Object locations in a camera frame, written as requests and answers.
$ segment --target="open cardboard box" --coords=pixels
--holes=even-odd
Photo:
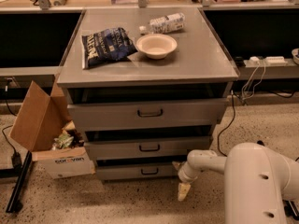
[[[31,151],[33,161],[39,161],[52,178],[93,174],[94,164],[85,147],[50,150],[54,138],[71,120],[56,81],[50,95],[31,83],[9,136]]]

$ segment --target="drawer handle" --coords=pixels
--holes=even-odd
[[[139,146],[140,152],[157,152],[160,150],[160,145],[158,144],[157,148],[143,149],[142,146]]]
[[[141,118],[147,118],[147,117],[160,117],[163,114],[163,110],[160,109],[157,113],[142,113],[140,110],[137,111],[137,114]]]
[[[157,168],[155,171],[151,171],[151,172],[145,172],[143,171],[143,169],[141,169],[141,174],[142,175],[157,175],[159,173],[159,169]]]

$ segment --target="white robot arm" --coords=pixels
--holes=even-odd
[[[226,224],[286,224],[283,200],[299,199],[299,163],[258,144],[237,145],[227,158],[191,151],[178,169],[180,201],[202,170],[224,174]]]

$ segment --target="cable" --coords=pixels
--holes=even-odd
[[[33,2],[33,5],[34,6],[39,6],[39,4],[38,4],[38,0],[29,0],[30,2]]]
[[[231,91],[231,95],[232,95],[232,108],[233,108],[233,117],[232,117],[232,120],[230,121],[230,123],[223,130],[220,131],[220,133],[217,136],[218,151],[220,152],[220,154],[222,154],[225,157],[227,155],[221,151],[221,140],[220,140],[220,138],[221,138],[221,134],[224,131],[226,131],[231,126],[231,124],[234,122],[234,120],[235,120],[235,104],[234,104],[234,92],[233,91]]]
[[[11,143],[10,143],[9,140],[7,139],[7,135],[5,134],[4,130],[6,130],[6,129],[8,129],[8,128],[11,128],[12,126],[13,126],[13,125],[9,125],[9,126],[7,126],[7,127],[5,127],[5,128],[2,129],[2,134],[3,134],[3,136],[6,138],[7,142],[8,142],[10,145],[11,145]],[[16,154],[16,153],[17,153],[16,148],[15,148],[13,145],[11,145],[11,146],[12,146],[12,148],[13,148],[14,153]]]
[[[262,80],[263,80],[263,76],[264,76],[264,74],[265,74],[265,62],[264,62],[264,60],[263,60],[263,74],[262,74],[262,76],[261,76],[260,81],[259,81],[258,83],[256,83],[256,84],[253,86],[252,94],[251,94],[250,96],[248,96],[248,97],[245,97],[245,96],[246,96],[246,94],[245,94],[245,89],[248,89],[247,91],[249,91],[249,88],[250,88],[250,86],[251,86],[251,84],[252,84],[252,82],[253,82],[253,80],[251,80],[251,79],[253,78],[253,75],[254,75],[255,72],[258,70],[258,68],[260,67],[260,65],[261,65],[261,62],[260,62],[260,60],[259,60],[259,65],[258,65],[258,66],[255,68],[255,70],[252,72],[252,74],[251,74],[251,76],[250,76],[248,82],[243,86],[243,88],[242,88],[242,90],[241,90],[241,95],[242,95],[242,101],[243,101],[243,102],[244,102],[245,100],[250,99],[250,98],[253,97],[254,92],[255,92],[255,87],[257,87],[259,84],[261,84],[261,82],[262,82]]]
[[[12,110],[10,109],[10,107],[9,107],[9,105],[8,105],[8,102],[7,102],[7,97],[8,97],[8,85],[9,85],[9,83],[11,82],[11,80],[7,80],[7,85],[6,85],[6,90],[5,90],[5,96],[6,96],[6,104],[7,104],[7,109],[8,109],[8,111],[9,111],[9,113],[11,114],[11,115],[13,115],[13,116],[17,116],[15,113],[13,113],[12,112]]]
[[[244,104],[243,101],[242,101],[242,97],[241,97],[240,95],[237,95],[234,91],[233,91],[233,94],[234,94],[234,96],[239,100],[239,102],[240,102],[241,104]]]
[[[297,91],[293,91],[292,93],[288,93],[289,94],[288,96],[276,93],[274,91],[269,91],[269,93],[274,93],[275,95],[277,95],[281,98],[292,98],[297,93]]]

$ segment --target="plastic bag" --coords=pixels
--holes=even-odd
[[[114,63],[137,52],[133,41],[121,27],[106,29],[92,35],[83,35],[82,43],[83,69],[104,63]]]

